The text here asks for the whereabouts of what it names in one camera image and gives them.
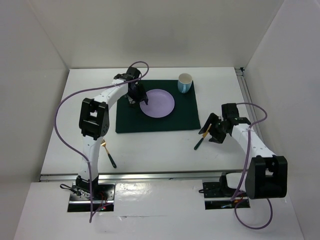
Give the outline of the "purple plate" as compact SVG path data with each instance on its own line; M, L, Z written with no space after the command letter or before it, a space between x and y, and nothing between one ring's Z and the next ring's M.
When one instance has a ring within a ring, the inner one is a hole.
M152 89L146 92L148 103L142 101L139 106L148 117L159 119L168 116L175 108L174 97L163 89Z

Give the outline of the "dark green cloth napkin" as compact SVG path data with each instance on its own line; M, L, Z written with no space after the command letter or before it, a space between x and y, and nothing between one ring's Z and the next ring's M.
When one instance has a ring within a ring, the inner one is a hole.
M143 80L146 91L161 89L174 98L174 109L162 118L152 118L139 106L121 97L116 106L115 132L118 134L198 130L201 128L194 85L187 93L178 90L177 80Z

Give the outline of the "gold knife black handle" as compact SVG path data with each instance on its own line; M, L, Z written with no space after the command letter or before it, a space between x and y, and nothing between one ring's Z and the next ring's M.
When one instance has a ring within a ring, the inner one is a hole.
M194 146L193 149L194 149L195 151L199 148L199 146L202 144L203 140L204 140L204 139L206 138L206 136L208 135L211 126L212 126L212 124L210 123L209 126L208 126L208 128L206 129L206 131L202 134L201 139L200 139L200 140L198 141L198 143Z

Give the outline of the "light blue mug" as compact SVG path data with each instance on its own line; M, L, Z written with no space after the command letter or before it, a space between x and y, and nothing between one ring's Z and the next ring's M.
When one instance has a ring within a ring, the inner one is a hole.
M193 78L190 74L188 73L182 73L178 76L178 82L177 82L177 87L178 91L182 94L187 93L193 83Z

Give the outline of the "gold fork black handle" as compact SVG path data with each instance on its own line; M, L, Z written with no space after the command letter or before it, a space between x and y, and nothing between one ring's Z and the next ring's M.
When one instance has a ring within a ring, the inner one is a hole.
M114 169L116 169L116 168L117 168L117 165L116 165L114 159L112 158L110 152L109 152L108 149L107 149L107 143L106 143L106 141L105 141L104 138L101 140L101 144L100 144L100 145L105 149L106 154L107 154L107 156L108 156L108 158L109 158L109 161L110 161L112 167L113 167Z

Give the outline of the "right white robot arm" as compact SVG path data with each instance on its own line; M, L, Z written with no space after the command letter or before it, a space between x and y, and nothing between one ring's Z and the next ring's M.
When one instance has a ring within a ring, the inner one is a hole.
M241 117L237 103L221 106L222 116L211 113L199 134L210 134L210 142L222 144L230 135L245 152L241 173L233 173L219 182L218 190L223 196L234 200L240 192L252 199L284 198L287 195L288 161L271 151L254 131L257 121Z

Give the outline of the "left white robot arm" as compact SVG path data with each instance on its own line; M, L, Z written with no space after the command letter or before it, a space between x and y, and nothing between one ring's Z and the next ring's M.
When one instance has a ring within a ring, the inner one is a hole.
M94 199L99 193L98 159L101 141L110 127L109 110L123 96L128 98L130 105L149 103L144 86L138 81L133 82L140 76L141 71L130 66L125 73L113 78L113 84L122 85L108 88L95 98L85 98L82 101L79 128L84 141L84 158L76 178L76 186L88 200Z

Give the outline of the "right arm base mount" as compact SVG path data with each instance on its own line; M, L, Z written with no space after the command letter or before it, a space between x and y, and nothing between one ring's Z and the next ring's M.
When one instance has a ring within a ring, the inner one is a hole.
M206 210L227 210L238 208L250 208L250 202L245 193L238 195L235 200L230 201L235 189L227 187L225 183L203 182L202 189L198 191L204 197Z

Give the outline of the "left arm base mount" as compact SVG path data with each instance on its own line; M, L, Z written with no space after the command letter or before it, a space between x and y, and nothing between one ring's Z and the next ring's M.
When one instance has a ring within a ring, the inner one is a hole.
M59 186L63 190L70 191L68 208L69 213L84 213L90 212L90 193L80 188L77 188L75 184L71 186L64 183ZM113 212L114 211L114 198L115 198L116 185L102 184L98 186L98 189L93 196L93 212L96 212L99 208L99 212Z

